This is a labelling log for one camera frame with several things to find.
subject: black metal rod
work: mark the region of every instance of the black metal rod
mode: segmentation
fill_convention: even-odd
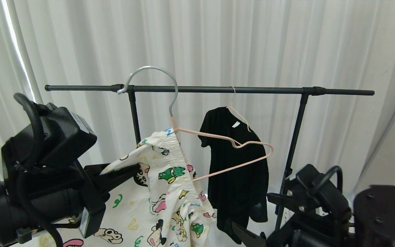
[[[135,140],[138,144],[141,141],[141,134],[140,124],[138,123],[138,113],[136,112],[136,98],[135,91],[133,90],[133,85],[129,85],[129,88],[127,89],[127,94],[129,95],[130,112],[132,113],[133,131],[135,132]]]
[[[122,84],[111,86],[52,86],[46,85],[47,91],[118,91]],[[236,93],[239,94],[305,94],[315,92],[314,87],[249,87],[236,86]],[[230,86],[179,86],[182,93],[233,93]],[[134,92],[174,92],[173,86],[133,86]],[[374,95],[372,90],[351,90],[351,89],[323,89],[325,94],[345,94],[345,95]]]
[[[292,169],[290,167],[292,166],[292,160],[294,159],[295,147],[297,146],[298,136],[301,129],[301,122],[303,121],[304,110],[306,109],[308,98],[309,98],[308,94],[301,95],[300,106],[298,108],[298,115],[295,121],[294,133],[292,134],[292,140],[290,141],[289,154],[287,155],[286,167],[284,168],[283,179],[281,181],[281,187],[280,187],[281,195],[286,192],[286,188],[285,188],[286,178],[290,174],[292,174]],[[281,226],[281,220],[283,218],[284,207],[276,206],[275,211],[277,213],[277,221],[275,223],[274,230],[279,230]]]

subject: camera mounted on robot arm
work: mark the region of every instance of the camera mounted on robot arm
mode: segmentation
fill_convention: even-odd
[[[36,104],[20,93],[15,100],[30,125],[1,148],[0,246],[25,243],[48,231],[56,246],[56,228],[79,228],[83,238],[100,228],[109,191],[133,177],[139,165],[100,175],[108,164],[82,167],[78,158],[97,136],[85,119],[52,103]],[[52,224],[73,218],[75,223]]]

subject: white curtain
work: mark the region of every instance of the white curtain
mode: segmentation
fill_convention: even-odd
[[[353,189],[395,112],[395,1],[8,0],[8,9],[37,101],[77,112],[98,136],[81,157],[83,164],[111,162],[134,149],[127,95],[47,92],[46,84],[124,83],[135,69],[150,64],[172,72],[181,86],[375,90],[374,96],[312,96],[307,104],[292,167],[311,163],[325,172],[340,165],[345,193]],[[171,81],[158,71],[145,71],[132,84]],[[229,105],[230,97],[180,93],[173,113],[183,128],[199,130],[205,113]],[[169,93],[137,93],[143,138],[171,126],[171,98]],[[0,100],[20,108],[11,97]],[[276,94],[234,99],[259,138],[275,147],[268,158],[269,192],[279,191],[299,100],[299,95]],[[16,117],[25,122],[25,114]],[[21,129],[8,122],[3,128]],[[197,136],[182,133],[180,139],[199,174],[207,174],[210,149],[201,148]],[[250,222],[248,228],[270,234],[273,211],[268,204],[269,222]],[[233,245],[213,227],[210,246]]]

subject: clothes hanger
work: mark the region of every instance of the clothes hanger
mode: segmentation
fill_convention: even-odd
[[[240,165],[237,165],[237,166],[234,166],[234,167],[230,167],[230,168],[227,168],[225,170],[220,170],[219,172],[213,172],[213,173],[210,173],[208,175],[204,175],[202,177],[195,178],[195,179],[193,179],[193,181],[198,181],[198,180],[201,180],[201,179],[204,179],[204,178],[213,177],[215,175],[218,175],[218,174],[221,174],[221,173],[224,173],[224,172],[228,172],[230,170],[234,170],[234,169],[237,169],[237,168],[240,168],[240,167],[244,167],[246,165],[252,164],[252,163],[257,162],[257,161],[261,161],[261,160],[263,160],[265,158],[268,158],[268,156],[271,155],[274,152],[274,147],[272,147],[272,145],[269,144],[269,143],[248,141],[248,142],[245,142],[244,144],[240,144],[236,140],[234,140],[232,138],[229,138],[227,136],[220,136],[218,134],[204,133],[204,132],[199,132],[199,131],[188,130],[188,129],[185,129],[185,128],[180,128],[178,126],[177,122],[176,122],[176,119],[173,117],[173,113],[171,112],[171,108],[173,108],[173,105],[174,105],[174,103],[175,103],[175,101],[176,101],[176,99],[178,97],[178,83],[176,82],[175,77],[170,72],[168,72],[167,70],[165,70],[165,69],[163,69],[161,67],[157,67],[157,66],[143,66],[143,67],[137,69],[135,72],[130,74],[129,78],[126,81],[126,84],[124,85],[124,87],[122,89],[118,90],[117,93],[118,94],[122,94],[122,93],[126,92],[127,88],[129,87],[130,80],[132,80],[132,77],[134,77],[138,72],[140,72],[142,70],[145,70],[145,69],[156,69],[156,70],[159,70],[161,72],[164,72],[165,74],[167,74],[171,78],[171,80],[173,81],[173,84],[175,85],[175,96],[174,96],[174,99],[172,100],[172,102],[171,102],[171,104],[169,106],[169,113],[170,113],[170,117],[171,117],[171,122],[173,124],[173,130],[175,131],[175,133],[178,133],[179,131],[182,131],[182,132],[185,132],[185,133],[192,133],[192,134],[195,134],[195,135],[198,135],[198,136],[206,136],[206,137],[210,137],[210,138],[217,138],[217,139],[227,140],[227,141],[231,142],[232,146],[234,148],[236,148],[236,149],[240,149],[240,148],[242,148],[242,147],[244,147],[244,146],[246,146],[248,144],[261,144],[261,145],[266,145],[266,146],[270,147],[270,152],[268,154],[266,154],[265,156],[263,156],[263,157],[256,158],[253,161],[248,161],[246,163],[243,163],[243,164],[240,164]]]
[[[246,123],[246,127],[248,127],[248,131],[251,132],[251,129],[249,128],[248,121],[242,116],[242,114],[240,114],[238,111],[236,111],[234,109],[234,107],[232,106],[232,99],[234,99],[234,96],[236,95],[236,89],[233,86],[230,86],[230,87],[232,87],[234,89],[234,94],[231,97],[231,106],[227,106],[226,108],[232,109],[235,113],[237,113],[237,115],[239,115],[243,119],[243,121]]]

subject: rack vertical pole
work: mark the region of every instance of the rack vertical pole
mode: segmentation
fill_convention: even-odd
[[[133,85],[129,85],[127,88],[127,94],[129,95],[130,112],[132,113],[133,131],[135,132],[135,140],[138,144],[141,141],[140,124],[138,123],[138,113],[136,112],[136,98]]]
[[[298,135],[300,133],[300,128],[301,128],[301,122],[303,121],[304,110],[306,109],[308,98],[309,98],[309,94],[306,93],[301,94],[300,106],[298,108],[298,115],[295,121],[294,133],[292,135],[292,141],[290,142],[289,154],[287,155],[286,167],[284,168],[283,180],[281,182],[280,194],[285,194],[287,192],[285,181],[286,178],[290,176],[290,174],[292,174],[292,169],[291,169],[292,160],[294,159],[295,147],[297,145]],[[275,223],[274,230],[280,229],[281,220],[283,219],[283,211],[284,211],[284,207],[279,207],[278,205],[276,206],[275,213],[277,214],[277,221]]]

